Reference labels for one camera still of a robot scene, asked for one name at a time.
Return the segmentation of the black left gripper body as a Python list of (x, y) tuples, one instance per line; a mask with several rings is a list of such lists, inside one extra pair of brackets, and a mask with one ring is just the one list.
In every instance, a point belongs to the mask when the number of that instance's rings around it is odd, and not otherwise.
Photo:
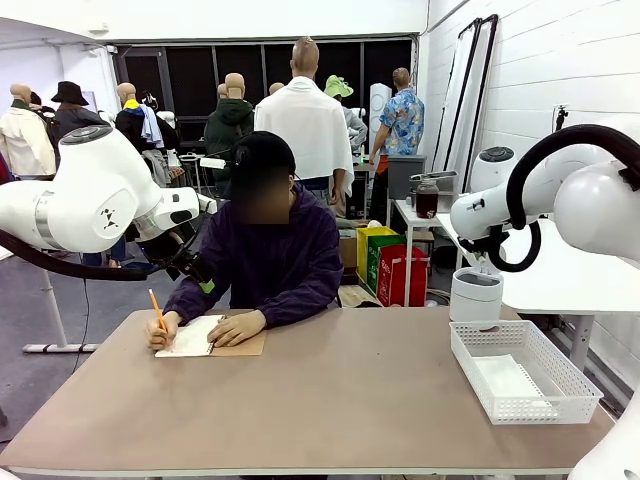
[(198, 252), (181, 249), (167, 263), (167, 274), (172, 280), (180, 275), (193, 278), (197, 283), (208, 283), (213, 278), (213, 270), (208, 261)]

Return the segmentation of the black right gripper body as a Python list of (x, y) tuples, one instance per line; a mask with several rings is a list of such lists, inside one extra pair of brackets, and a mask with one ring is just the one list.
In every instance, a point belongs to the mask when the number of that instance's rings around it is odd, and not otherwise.
[(458, 243), (476, 262), (486, 262), (490, 259), (489, 253), (492, 248), (492, 239), (489, 236), (476, 240), (459, 236)]

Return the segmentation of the spiral notebook with brown cover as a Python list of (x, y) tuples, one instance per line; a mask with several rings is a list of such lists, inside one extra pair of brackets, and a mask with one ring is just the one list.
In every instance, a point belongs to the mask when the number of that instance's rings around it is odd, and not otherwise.
[(265, 331), (232, 347), (215, 347), (213, 343), (209, 343), (207, 335), (225, 318), (225, 315), (203, 315), (192, 320), (186, 326), (179, 327), (171, 346), (168, 349), (157, 351), (155, 357), (234, 357), (259, 356), (263, 353), (266, 340)]

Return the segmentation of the yellow pencil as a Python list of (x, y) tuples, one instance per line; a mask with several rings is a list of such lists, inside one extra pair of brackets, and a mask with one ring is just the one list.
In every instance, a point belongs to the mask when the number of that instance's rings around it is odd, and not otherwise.
[(156, 314), (156, 318), (157, 318), (157, 322), (158, 322), (159, 328), (164, 333), (168, 333), (167, 326), (166, 326), (166, 324), (164, 322), (162, 309), (159, 307), (159, 304), (157, 302), (156, 296), (155, 296), (155, 294), (154, 294), (154, 292), (153, 292), (153, 290), (151, 288), (148, 289), (148, 294), (149, 294), (153, 309), (154, 309), (155, 314)]

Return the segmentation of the person's right forearm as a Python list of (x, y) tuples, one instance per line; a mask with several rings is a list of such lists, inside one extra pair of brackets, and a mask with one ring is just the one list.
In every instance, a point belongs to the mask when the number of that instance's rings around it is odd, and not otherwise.
[(212, 295), (204, 295), (199, 283), (185, 277), (169, 297), (163, 313), (177, 312), (181, 317), (179, 325), (187, 324), (212, 309), (224, 293), (224, 288), (216, 287)]

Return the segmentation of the person's left forearm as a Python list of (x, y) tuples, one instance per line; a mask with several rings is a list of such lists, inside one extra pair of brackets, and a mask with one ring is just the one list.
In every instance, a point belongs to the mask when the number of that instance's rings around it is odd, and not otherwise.
[(265, 327), (273, 329), (306, 320), (330, 307), (338, 296), (339, 285), (301, 285), (267, 300), (257, 310)]

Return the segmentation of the person's left hand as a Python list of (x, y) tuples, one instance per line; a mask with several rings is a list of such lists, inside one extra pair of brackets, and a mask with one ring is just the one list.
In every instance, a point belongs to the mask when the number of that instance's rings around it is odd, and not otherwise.
[(259, 310), (234, 315), (221, 320), (207, 335), (214, 347), (234, 347), (258, 335), (266, 326), (266, 318)]

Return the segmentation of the person's right hand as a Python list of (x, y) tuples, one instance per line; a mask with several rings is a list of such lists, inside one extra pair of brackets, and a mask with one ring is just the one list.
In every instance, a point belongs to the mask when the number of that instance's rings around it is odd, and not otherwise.
[(153, 351), (170, 348), (176, 337), (181, 317), (177, 312), (169, 311), (162, 319), (155, 318), (147, 322), (147, 346)]

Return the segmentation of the red shopping bag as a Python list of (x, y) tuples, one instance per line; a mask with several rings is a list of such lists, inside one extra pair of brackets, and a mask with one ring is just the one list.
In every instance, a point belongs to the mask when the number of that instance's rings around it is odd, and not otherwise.
[(376, 293), (384, 307), (425, 305), (429, 257), (418, 248), (412, 248), (409, 281), (406, 281), (406, 254), (405, 245), (380, 248)]

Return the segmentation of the white side table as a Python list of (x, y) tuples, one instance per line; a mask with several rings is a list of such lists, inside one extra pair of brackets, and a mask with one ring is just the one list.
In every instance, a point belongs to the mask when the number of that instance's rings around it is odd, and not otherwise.
[(614, 340), (603, 361), (618, 371), (640, 361), (640, 265), (568, 245), (553, 221), (538, 221), (541, 250), (521, 273), (504, 273), (504, 305), (529, 314), (561, 315), (574, 325), (570, 359), (583, 368), (592, 333)]

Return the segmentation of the mannequin in dark green hoodie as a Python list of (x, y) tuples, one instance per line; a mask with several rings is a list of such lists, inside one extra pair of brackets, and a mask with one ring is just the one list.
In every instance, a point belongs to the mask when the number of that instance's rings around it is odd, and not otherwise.
[(227, 158), (236, 141), (254, 128), (254, 106), (244, 98), (244, 77), (229, 73), (223, 87), (225, 97), (220, 97), (204, 129), (206, 153), (219, 158)]

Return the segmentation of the mannequin draped in white cloth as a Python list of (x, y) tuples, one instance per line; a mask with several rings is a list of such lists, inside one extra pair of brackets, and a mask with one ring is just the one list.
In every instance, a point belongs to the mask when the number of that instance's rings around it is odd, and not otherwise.
[(292, 48), (292, 79), (255, 107), (254, 128), (284, 139), (300, 180), (339, 205), (352, 194), (352, 151), (342, 105), (315, 82), (318, 64), (317, 44), (299, 38)]

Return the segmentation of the mannequin with green hat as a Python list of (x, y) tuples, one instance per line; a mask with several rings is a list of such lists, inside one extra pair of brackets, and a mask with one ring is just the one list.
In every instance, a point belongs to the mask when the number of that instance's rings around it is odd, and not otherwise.
[[(345, 98), (354, 93), (354, 89), (344, 80), (343, 77), (330, 75), (326, 80), (324, 93), (337, 100), (339, 103), (342, 103)], [(368, 127), (365, 125), (358, 113), (354, 113), (346, 106), (342, 106), (342, 109), (347, 125), (351, 152), (353, 155), (357, 155), (367, 138)]]

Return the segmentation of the mannequin in cream jacket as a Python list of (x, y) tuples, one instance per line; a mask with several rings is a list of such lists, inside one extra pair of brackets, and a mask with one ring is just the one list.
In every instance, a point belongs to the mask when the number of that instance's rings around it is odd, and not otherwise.
[(55, 153), (45, 122), (30, 107), (31, 89), (12, 84), (10, 108), (0, 116), (0, 153), (20, 180), (51, 180)]

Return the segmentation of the mannequin with black hat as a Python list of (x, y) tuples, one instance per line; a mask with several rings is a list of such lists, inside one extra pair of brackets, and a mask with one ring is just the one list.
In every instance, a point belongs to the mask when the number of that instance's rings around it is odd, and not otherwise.
[(89, 103), (83, 97), (79, 85), (70, 81), (58, 83), (57, 93), (52, 97), (58, 103), (54, 115), (52, 136), (54, 146), (69, 132), (93, 125), (108, 125), (97, 113), (87, 109)]

